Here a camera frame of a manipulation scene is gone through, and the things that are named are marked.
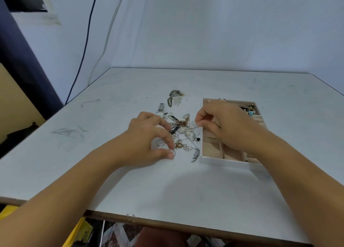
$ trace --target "forearm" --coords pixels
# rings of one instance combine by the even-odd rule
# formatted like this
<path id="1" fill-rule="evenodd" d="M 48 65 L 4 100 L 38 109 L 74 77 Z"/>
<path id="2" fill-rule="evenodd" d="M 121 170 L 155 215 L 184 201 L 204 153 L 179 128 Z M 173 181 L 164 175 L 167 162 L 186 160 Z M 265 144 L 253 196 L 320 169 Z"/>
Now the forearm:
<path id="1" fill-rule="evenodd" d="M 315 246 L 342 246 L 344 186 L 288 143 L 269 135 L 257 158 Z"/>
<path id="2" fill-rule="evenodd" d="M 0 222 L 3 246 L 61 247 L 116 168 L 92 153 L 86 156 Z"/>

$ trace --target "person's leg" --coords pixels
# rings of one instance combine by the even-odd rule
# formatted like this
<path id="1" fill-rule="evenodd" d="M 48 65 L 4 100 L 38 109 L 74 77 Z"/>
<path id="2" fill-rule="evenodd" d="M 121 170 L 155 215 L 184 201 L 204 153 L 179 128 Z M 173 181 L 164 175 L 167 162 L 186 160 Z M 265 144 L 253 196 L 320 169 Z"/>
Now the person's leg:
<path id="1" fill-rule="evenodd" d="M 142 228 L 135 247 L 187 247 L 186 237 L 181 232 L 163 229 Z"/>

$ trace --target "fingernail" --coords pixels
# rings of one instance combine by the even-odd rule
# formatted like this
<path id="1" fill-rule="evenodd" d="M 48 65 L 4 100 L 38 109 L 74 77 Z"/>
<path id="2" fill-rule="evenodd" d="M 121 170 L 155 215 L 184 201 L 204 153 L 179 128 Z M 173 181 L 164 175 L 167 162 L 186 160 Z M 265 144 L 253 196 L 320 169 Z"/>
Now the fingernail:
<path id="1" fill-rule="evenodd" d="M 168 155 L 167 155 L 167 159 L 173 159 L 174 158 L 174 154 L 173 153 L 169 153 Z"/>

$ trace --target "person's left hand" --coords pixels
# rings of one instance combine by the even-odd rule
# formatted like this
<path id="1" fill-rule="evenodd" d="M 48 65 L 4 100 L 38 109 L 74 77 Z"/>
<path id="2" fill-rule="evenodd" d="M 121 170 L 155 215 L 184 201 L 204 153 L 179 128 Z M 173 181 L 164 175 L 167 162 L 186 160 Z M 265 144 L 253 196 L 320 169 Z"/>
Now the person's left hand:
<path id="1" fill-rule="evenodd" d="M 148 165 L 158 160 L 173 159 L 174 142 L 168 130 L 170 124 L 163 118 L 149 112 L 141 112 L 133 118 L 126 132 L 106 142 L 93 151 L 97 156 L 113 161 L 117 167 Z M 159 137 L 169 149 L 151 149 L 152 140 Z"/>

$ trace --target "white jewelry box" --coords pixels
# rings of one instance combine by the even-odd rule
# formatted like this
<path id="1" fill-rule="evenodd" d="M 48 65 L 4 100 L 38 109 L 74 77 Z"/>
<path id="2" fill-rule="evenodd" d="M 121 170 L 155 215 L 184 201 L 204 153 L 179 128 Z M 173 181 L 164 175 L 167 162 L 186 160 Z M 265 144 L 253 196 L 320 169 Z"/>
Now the white jewelry box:
<path id="1" fill-rule="evenodd" d="M 211 100 L 223 100 L 229 103 L 243 106 L 254 105 L 254 110 L 256 111 L 256 113 L 251 117 L 260 125 L 267 128 L 255 102 L 204 98 L 203 105 L 206 105 Z M 227 145 L 216 139 L 216 137 L 211 132 L 202 129 L 200 136 L 200 163 L 256 171 L 266 171 L 265 167 L 256 158 L 248 155 L 245 152 L 241 152 L 228 147 Z"/>

